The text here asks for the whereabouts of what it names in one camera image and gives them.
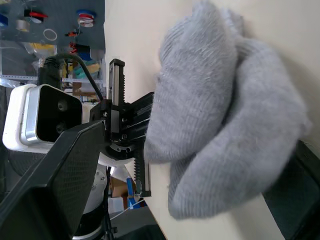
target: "gray sock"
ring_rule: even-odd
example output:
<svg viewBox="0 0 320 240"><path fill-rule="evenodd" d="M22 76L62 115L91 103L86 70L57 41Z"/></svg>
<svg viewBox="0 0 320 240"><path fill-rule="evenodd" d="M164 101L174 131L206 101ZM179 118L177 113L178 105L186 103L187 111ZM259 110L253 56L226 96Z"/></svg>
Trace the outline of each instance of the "gray sock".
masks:
<svg viewBox="0 0 320 240"><path fill-rule="evenodd" d="M208 2L197 4L165 37L160 60L144 145L144 158L153 163L188 158L221 127L237 52L220 11Z"/></svg>
<svg viewBox="0 0 320 240"><path fill-rule="evenodd" d="M168 208L176 219L208 218L266 190L310 128L277 54L241 36L236 47L240 65L226 124L196 157L171 165Z"/></svg>

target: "black panel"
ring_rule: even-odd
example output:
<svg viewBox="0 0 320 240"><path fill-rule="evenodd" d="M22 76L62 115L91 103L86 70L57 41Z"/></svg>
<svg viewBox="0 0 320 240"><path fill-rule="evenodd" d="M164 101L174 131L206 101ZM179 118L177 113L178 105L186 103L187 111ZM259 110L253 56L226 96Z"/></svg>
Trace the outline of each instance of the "black panel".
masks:
<svg viewBox="0 0 320 240"><path fill-rule="evenodd" d="M40 89L37 136L45 142L54 143L60 136L58 129L71 129L82 122L81 102L64 92L44 85Z"/></svg>
<svg viewBox="0 0 320 240"><path fill-rule="evenodd" d="M320 159L303 142L276 183L263 194L286 240L309 240L320 231Z"/></svg>
<svg viewBox="0 0 320 240"><path fill-rule="evenodd" d="M103 143L101 121L65 131L0 205L0 239L71 239L85 209Z"/></svg>

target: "knit fabric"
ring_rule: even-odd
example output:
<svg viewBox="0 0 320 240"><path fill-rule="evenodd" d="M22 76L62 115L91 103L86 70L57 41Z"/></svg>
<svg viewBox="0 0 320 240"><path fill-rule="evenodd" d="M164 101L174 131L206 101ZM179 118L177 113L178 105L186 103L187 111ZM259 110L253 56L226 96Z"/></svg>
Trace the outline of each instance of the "knit fabric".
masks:
<svg viewBox="0 0 320 240"><path fill-rule="evenodd" d="M202 2L169 31L160 60L144 158L165 163L198 152L217 134L231 101L237 51L220 11Z"/></svg>
<svg viewBox="0 0 320 240"><path fill-rule="evenodd" d="M241 36L241 17L222 15L225 21L213 5L198 4L178 27L183 33L171 38L178 44L160 53L144 157L171 162L168 209L175 219L212 217L266 190L310 128L276 52Z"/></svg>

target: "pegboard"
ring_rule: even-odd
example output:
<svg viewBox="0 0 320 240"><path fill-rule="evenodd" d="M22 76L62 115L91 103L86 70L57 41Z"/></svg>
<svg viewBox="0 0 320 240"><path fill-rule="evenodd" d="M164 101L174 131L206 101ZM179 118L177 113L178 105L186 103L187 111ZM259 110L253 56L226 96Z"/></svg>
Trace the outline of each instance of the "pegboard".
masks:
<svg viewBox="0 0 320 240"><path fill-rule="evenodd" d="M30 9L48 15L43 23L30 22L30 31L16 29L16 20L24 20L24 10ZM74 41L66 33L78 29L77 10L86 9L96 13L93 27L81 27L77 43L93 49L105 49L105 0L11 0L8 4L0 4L0 13L8 18L8 27L0 28L2 40L46 43L60 47L68 46ZM44 30L52 29L57 34L55 41L44 37Z"/></svg>

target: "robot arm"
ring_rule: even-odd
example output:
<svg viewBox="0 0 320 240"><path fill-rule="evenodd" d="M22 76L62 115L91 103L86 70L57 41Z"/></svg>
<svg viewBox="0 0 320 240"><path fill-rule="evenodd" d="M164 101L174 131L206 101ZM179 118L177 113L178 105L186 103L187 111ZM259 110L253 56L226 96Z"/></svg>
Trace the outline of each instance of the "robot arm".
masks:
<svg viewBox="0 0 320 240"><path fill-rule="evenodd" d="M77 60L97 90L100 103L91 109L89 123L81 124L81 102L57 88L57 62L62 58ZM0 205L3 240L72 239L92 190L100 153L116 161L136 157L137 194L151 195L149 165L142 153L153 93L125 103L125 63L117 59L110 63L108 99L102 99L77 56L61 54L46 62L39 71L41 85L15 88L9 103L5 146L47 154Z"/></svg>

